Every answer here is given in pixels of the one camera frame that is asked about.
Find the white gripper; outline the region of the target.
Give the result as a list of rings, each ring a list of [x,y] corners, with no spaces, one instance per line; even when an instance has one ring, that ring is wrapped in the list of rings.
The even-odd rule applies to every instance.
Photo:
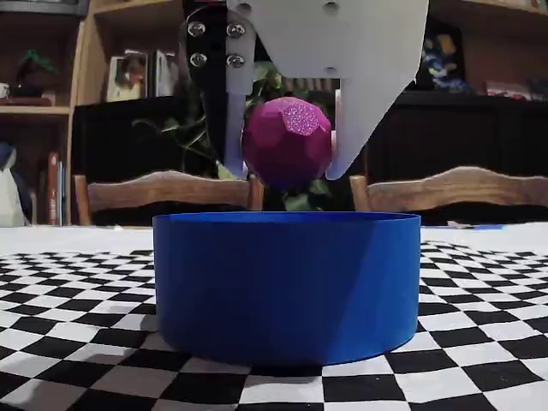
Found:
[[[342,78],[327,170],[329,178],[342,177],[413,81],[429,3],[264,0],[227,5],[185,8],[188,69],[217,160],[233,176],[247,179],[241,136],[253,91],[257,33],[284,76]],[[377,74],[389,79],[358,79]]]

